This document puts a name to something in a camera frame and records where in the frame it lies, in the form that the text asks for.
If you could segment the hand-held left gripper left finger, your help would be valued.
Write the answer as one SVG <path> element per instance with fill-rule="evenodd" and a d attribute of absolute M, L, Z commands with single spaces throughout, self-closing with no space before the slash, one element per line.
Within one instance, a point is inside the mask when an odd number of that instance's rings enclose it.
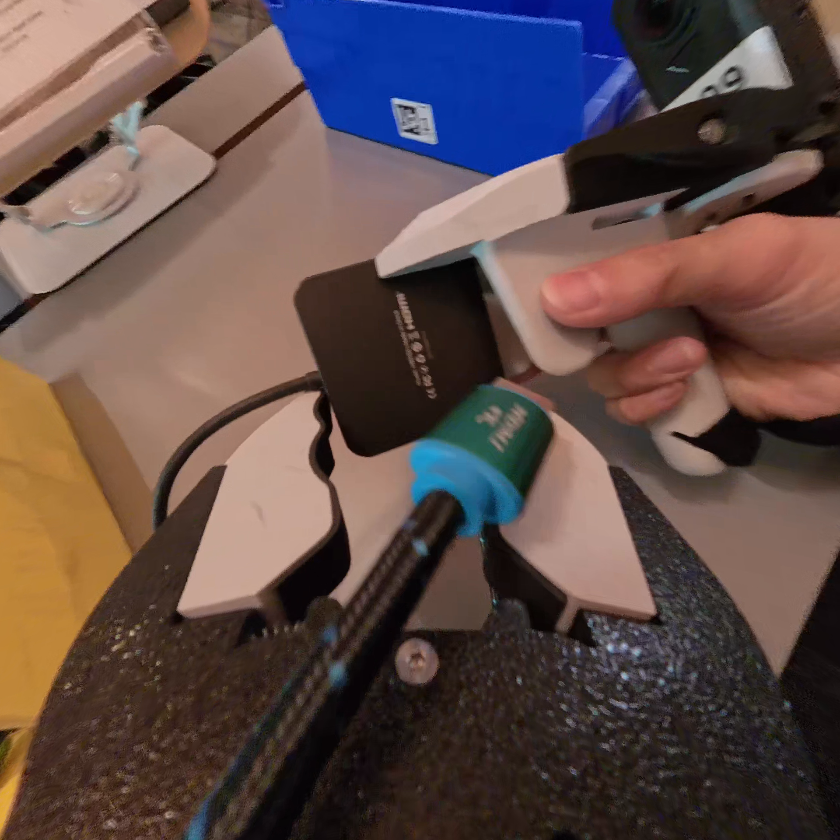
<path fill-rule="evenodd" d="M 224 474 L 177 612 L 301 621 L 350 570 L 324 394 L 302 394 L 241 444 Z"/>

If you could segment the yellow bin with divider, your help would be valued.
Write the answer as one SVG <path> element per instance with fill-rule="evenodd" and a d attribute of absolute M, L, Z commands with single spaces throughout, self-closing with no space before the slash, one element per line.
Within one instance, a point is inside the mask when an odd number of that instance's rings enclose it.
<path fill-rule="evenodd" d="M 1 729 L 36 720 L 129 546 L 49 385 L 1 362 Z"/>

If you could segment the grey desk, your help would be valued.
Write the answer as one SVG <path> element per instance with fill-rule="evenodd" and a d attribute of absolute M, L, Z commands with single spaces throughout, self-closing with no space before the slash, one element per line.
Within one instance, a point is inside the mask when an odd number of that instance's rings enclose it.
<path fill-rule="evenodd" d="M 373 257 L 416 214 L 481 181 L 325 129 L 269 28 L 152 116 L 225 150 L 195 193 L 2 332 L 2 356 L 53 384 L 132 553 L 183 439 L 222 408 L 309 371 L 292 305 L 309 275 Z M 785 667 L 838 551 L 838 453 L 766 439 L 751 469 L 666 467 L 582 375 L 540 376 L 719 578 L 773 670 Z"/>

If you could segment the person's torso black hoodie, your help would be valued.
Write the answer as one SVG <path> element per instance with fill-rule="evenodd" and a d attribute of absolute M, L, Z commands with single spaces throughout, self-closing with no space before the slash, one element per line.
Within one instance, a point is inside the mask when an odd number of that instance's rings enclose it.
<path fill-rule="evenodd" d="M 839 838 L 839 559 L 835 559 L 781 676 L 805 741 L 832 838 Z"/>

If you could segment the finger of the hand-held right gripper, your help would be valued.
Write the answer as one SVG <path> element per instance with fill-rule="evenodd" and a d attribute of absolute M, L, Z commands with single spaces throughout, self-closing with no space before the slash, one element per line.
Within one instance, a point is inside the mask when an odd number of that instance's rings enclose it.
<path fill-rule="evenodd" d="M 588 265 L 614 249 L 614 228 L 592 217 L 552 217 L 480 242 L 474 255 L 523 349 L 542 372 L 566 376 L 597 354 L 600 331 L 559 325 L 543 309 L 546 279 Z"/>
<path fill-rule="evenodd" d="M 555 154 L 497 175 L 429 207 L 375 258 L 382 279 L 446 265 L 568 209 L 565 155 Z"/>

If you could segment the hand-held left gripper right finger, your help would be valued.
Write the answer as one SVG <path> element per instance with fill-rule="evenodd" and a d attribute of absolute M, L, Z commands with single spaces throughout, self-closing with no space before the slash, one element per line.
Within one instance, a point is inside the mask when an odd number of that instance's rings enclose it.
<path fill-rule="evenodd" d="M 612 473 L 553 413 L 553 443 L 516 521 L 482 533 L 495 602 L 524 605 L 530 627 L 570 632 L 581 613 L 648 623 L 658 613 Z"/>

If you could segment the braided hdmi cable green plug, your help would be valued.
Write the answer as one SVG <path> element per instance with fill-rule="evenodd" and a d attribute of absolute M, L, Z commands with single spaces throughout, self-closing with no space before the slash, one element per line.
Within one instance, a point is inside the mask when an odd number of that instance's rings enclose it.
<path fill-rule="evenodd" d="M 414 508 L 184 838 L 289 837 L 449 545 L 521 515 L 553 442 L 550 415 L 510 385 L 481 385 L 413 445 Z"/>

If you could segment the person's right hand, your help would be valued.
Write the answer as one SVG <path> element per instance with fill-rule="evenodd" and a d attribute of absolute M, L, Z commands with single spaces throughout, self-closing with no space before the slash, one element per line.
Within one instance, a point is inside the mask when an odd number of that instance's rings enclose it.
<path fill-rule="evenodd" d="M 673 308 L 704 322 L 704 339 L 666 339 L 591 364 L 590 386 L 620 422 L 646 425 L 675 409 L 708 361 L 742 415 L 814 421 L 839 410 L 838 247 L 836 217 L 749 215 L 552 276 L 541 303 L 571 329 Z"/>

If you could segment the blue storage bin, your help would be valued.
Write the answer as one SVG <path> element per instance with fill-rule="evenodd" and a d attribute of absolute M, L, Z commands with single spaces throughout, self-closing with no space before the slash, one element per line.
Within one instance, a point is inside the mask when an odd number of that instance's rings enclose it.
<path fill-rule="evenodd" d="M 267 2 L 331 130 L 487 175 L 633 115 L 612 2 Z"/>

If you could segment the black square usb hub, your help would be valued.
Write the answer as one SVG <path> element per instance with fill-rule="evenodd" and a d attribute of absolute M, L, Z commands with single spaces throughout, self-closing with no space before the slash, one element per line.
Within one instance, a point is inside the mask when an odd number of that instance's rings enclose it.
<path fill-rule="evenodd" d="M 372 260 L 302 281 L 293 301 L 349 450 L 424 437 L 503 373 L 477 261 L 382 279 Z"/>

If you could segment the wooden document stand white base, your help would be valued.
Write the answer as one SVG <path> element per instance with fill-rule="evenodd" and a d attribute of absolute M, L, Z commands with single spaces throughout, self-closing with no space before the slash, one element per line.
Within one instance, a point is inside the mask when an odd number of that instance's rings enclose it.
<path fill-rule="evenodd" d="M 204 184 L 212 156 L 141 127 L 200 56 L 209 2 L 1 2 L 2 282 L 77 278 Z"/>

